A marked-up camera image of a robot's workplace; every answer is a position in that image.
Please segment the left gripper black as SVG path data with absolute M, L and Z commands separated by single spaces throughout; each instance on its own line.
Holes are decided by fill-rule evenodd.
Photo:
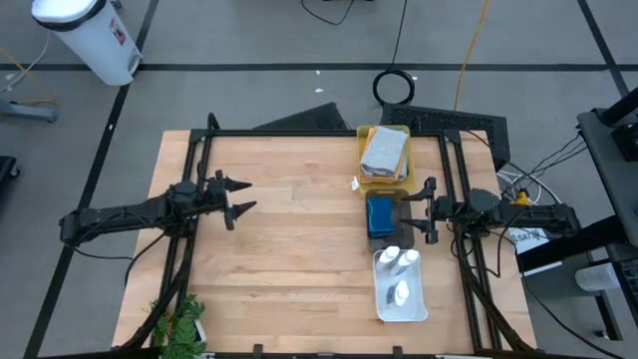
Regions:
M 224 224 L 227 230 L 234 230 L 234 220 L 238 219 L 248 210 L 257 205 L 256 201 L 249 201 L 241 204 L 230 204 L 229 192 L 251 187 L 250 182 L 231 179 L 223 174 L 222 170 L 217 170 L 212 178 L 207 180 L 207 186 L 203 192 L 204 203 L 208 206 L 208 211 L 222 211 Z

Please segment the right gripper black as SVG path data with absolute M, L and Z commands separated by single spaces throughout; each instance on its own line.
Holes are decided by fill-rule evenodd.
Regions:
M 402 201 L 422 201 L 428 202 L 426 210 L 427 219 L 401 218 L 400 222 L 426 233 L 426 244 L 436 244 L 439 242 L 439 234 L 436 228 L 437 221 L 447 221 L 453 216 L 453 200 L 442 195 L 435 197 L 437 180 L 429 177 L 425 181 L 425 187 L 414 194 L 404 196 Z

